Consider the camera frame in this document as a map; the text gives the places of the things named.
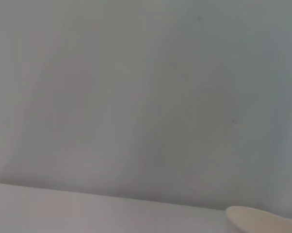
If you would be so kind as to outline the white paper cup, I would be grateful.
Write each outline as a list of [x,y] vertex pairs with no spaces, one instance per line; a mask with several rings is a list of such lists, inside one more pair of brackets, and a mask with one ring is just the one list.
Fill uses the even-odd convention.
[[225,214],[225,233],[292,233],[292,219],[263,210],[230,206]]

